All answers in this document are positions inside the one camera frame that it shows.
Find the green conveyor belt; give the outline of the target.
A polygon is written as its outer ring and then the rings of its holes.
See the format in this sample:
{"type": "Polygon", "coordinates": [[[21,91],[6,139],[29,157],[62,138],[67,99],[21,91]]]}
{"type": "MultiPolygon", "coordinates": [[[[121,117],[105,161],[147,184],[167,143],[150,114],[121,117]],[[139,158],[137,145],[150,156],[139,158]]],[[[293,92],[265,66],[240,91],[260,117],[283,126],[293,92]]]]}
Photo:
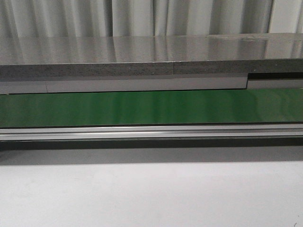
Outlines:
{"type": "Polygon", "coordinates": [[[300,88],[15,94],[0,97],[2,128],[301,122],[300,88]]]}

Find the grey panel under countertop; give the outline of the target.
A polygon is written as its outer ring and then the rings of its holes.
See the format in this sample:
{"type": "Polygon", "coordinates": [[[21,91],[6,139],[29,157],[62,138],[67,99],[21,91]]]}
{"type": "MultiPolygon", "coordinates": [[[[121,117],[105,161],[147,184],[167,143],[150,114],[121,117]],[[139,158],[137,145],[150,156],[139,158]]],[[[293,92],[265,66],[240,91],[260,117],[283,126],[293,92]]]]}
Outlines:
{"type": "Polygon", "coordinates": [[[302,72],[5,79],[1,94],[302,88],[302,72]]]}

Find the grey stone countertop slab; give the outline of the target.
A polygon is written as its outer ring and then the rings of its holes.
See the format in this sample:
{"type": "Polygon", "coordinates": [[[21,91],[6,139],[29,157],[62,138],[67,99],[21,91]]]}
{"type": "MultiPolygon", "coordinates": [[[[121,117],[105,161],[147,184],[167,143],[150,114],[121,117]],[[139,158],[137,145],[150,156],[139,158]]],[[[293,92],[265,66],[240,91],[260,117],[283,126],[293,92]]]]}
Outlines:
{"type": "Polygon", "coordinates": [[[0,79],[303,70],[302,34],[2,38],[0,79]]]}

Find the white pleated curtain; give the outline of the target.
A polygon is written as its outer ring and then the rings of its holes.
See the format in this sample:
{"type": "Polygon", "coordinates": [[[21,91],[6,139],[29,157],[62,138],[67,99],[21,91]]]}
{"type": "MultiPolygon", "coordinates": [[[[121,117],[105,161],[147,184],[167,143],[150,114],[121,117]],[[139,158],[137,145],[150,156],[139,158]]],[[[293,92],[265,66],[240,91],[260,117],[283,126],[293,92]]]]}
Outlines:
{"type": "Polygon", "coordinates": [[[301,33],[300,0],[3,0],[1,37],[301,33]]]}

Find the aluminium conveyor frame rail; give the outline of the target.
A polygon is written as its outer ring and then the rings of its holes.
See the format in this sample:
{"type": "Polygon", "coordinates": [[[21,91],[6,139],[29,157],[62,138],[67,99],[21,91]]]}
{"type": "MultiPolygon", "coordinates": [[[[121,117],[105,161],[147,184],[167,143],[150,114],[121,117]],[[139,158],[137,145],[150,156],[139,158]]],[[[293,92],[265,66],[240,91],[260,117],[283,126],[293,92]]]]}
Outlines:
{"type": "Polygon", "coordinates": [[[303,124],[29,127],[0,130],[1,150],[301,146],[303,124]]]}

